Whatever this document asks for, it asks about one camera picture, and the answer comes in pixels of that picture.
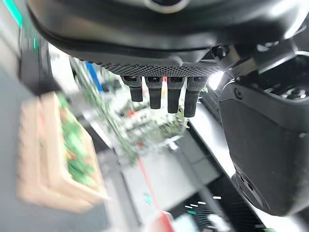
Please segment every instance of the black plastic housing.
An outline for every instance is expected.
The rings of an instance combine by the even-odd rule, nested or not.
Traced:
[[[309,98],[292,100],[233,81],[219,101],[239,191],[272,215],[309,206]]]

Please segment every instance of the green plant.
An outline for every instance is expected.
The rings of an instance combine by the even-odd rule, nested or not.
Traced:
[[[59,110],[67,110],[69,104],[65,98],[58,94],[60,101]],[[62,119],[62,135],[66,153],[72,154],[72,157],[67,157],[68,171],[73,180],[84,185],[93,186],[95,181],[90,177],[94,170],[90,165],[87,165],[84,158],[88,155],[81,139],[81,125],[73,118],[71,114],[67,114],[65,119]]]

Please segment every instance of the red object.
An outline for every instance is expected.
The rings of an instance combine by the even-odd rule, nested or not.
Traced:
[[[137,142],[137,146],[139,146],[139,148],[142,148],[144,146],[143,142]]]
[[[132,117],[134,114],[135,114],[134,110],[130,110],[130,111],[127,112],[128,117]]]
[[[148,175],[147,175],[147,173],[146,173],[144,163],[142,162],[142,160],[141,160],[140,157],[138,157],[137,160],[138,160],[138,162],[139,162],[140,169],[141,169],[141,171],[143,172],[146,185],[147,185],[148,188],[149,188],[150,196],[151,196],[151,198],[153,199],[156,208],[161,212],[161,222],[162,222],[162,224],[163,224],[164,227],[165,227],[165,232],[174,232],[173,227],[172,227],[172,225],[171,225],[171,223],[170,223],[170,221],[169,221],[168,216],[160,209],[159,203],[158,203],[158,201],[157,201],[157,199],[156,199],[156,197],[155,197],[155,192],[154,192],[154,190],[153,190],[153,187],[152,187],[151,184],[150,184]]]

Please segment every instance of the blue object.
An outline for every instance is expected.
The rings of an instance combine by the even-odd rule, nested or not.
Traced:
[[[86,67],[89,70],[91,78],[92,78],[93,82],[95,83],[95,85],[97,86],[98,91],[100,93],[103,92],[103,88],[102,88],[102,86],[100,84],[100,81],[98,80],[98,76],[97,76],[96,71],[93,68],[92,64],[89,63],[89,62],[86,62]]]

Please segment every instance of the circular opening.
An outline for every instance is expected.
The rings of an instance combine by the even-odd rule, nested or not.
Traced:
[[[151,10],[171,14],[181,11],[190,0],[144,0],[144,4]]]
[[[182,0],[152,0],[152,1],[160,6],[173,6],[181,2]]]

